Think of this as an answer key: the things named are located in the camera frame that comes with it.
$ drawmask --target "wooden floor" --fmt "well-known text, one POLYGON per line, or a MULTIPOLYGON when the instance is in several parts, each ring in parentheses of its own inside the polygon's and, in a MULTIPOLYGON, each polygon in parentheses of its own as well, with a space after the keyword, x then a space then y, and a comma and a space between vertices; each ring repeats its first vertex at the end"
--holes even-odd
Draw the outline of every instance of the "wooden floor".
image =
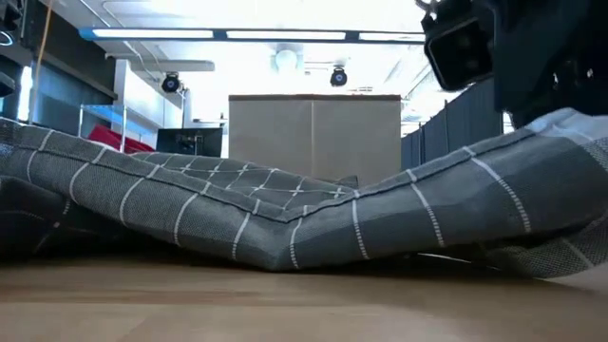
POLYGON ((402 266, 267 274, 166 260, 5 265, 0 341, 608 341, 604 295, 461 266, 402 266))

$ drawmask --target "fluorescent light fixture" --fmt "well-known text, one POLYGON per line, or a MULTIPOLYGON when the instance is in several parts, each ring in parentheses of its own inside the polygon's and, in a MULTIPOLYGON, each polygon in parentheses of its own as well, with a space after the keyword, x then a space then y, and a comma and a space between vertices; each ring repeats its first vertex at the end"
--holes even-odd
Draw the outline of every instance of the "fluorescent light fixture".
POLYGON ((382 32, 361 32, 360 40, 385 41, 385 42, 425 42, 424 33, 382 33, 382 32))
POLYGON ((179 28, 94 28, 98 38, 118 39, 210 39, 213 31, 209 29, 179 28))
POLYGON ((229 30, 232 39, 286 39, 286 40, 344 40, 345 32, 333 31, 276 31, 276 30, 229 30))

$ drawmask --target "dome camera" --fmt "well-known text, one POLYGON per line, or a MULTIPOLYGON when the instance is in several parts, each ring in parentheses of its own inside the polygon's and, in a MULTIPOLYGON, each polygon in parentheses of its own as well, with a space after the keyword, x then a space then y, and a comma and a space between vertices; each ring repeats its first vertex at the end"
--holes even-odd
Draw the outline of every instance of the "dome camera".
POLYGON ((348 79, 349 78, 347 77, 346 72, 344 72, 344 68, 336 67, 333 70, 330 84, 332 84, 332 86, 343 86, 346 84, 348 79))
POLYGON ((162 91, 168 94, 174 94, 181 90, 180 75, 177 72, 167 72, 164 81, 161 85, 162 91))

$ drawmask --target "folded blanket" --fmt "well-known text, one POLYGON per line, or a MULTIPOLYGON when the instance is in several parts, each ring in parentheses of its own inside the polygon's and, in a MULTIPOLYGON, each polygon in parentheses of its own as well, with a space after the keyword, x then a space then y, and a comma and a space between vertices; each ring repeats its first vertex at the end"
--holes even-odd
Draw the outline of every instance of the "folded blanket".
POLYGON ((431 252, 565 276, 608 257, 607 138, 565 108, 355 189, 0 121, 0 253, 136 232, 272 271, 431 252))

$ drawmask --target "white ceiling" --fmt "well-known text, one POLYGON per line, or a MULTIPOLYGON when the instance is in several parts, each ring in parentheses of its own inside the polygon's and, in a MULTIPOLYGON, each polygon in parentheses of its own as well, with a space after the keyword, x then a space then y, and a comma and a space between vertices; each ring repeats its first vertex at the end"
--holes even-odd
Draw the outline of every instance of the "white ceiling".
MULTIPOLYGON (((419 32, 423 16, 413 0, 56 0, 54 9, 77 28, 109 24, 131 28, 419 32)), ((123 42, 100 42, 99 45, 110 54, 139 63, 139 58, 123 42)), ((277 51, 273 44, 165 41, 132 42, 131 46, 141 54, 150 71, 140 72, 140 76, 157 88, 150 73, 157 81, 163 75, 158 72, 155 58, 213 61, 215 72, 187 73, 182 77, 188 86, 214 81, 229 93, 273 91, 286 85, 299 85, 294 91, 327 93, 371 87, 376 93, 406 95, 428 66, 421 47, 306 44, 295 48, 302 54, 304 70, 308 70, 309 75, 304 76, 302 70, 300 75, 287 80, 278 77, 271 68, 277 51), (331 88, 329 84, 334 64, 345 65, 349 75, 346 90, 331 88)))

